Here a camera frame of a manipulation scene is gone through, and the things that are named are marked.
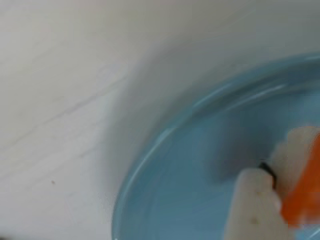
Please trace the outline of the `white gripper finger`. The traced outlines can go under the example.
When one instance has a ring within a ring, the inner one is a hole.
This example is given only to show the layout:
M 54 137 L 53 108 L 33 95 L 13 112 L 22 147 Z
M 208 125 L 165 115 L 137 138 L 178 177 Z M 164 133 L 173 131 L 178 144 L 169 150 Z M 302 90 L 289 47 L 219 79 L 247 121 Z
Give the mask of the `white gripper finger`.
M 273 178 L 260 168 L 243 170 L 237 178 L 225 240 L 281 240 L 282 218 Z

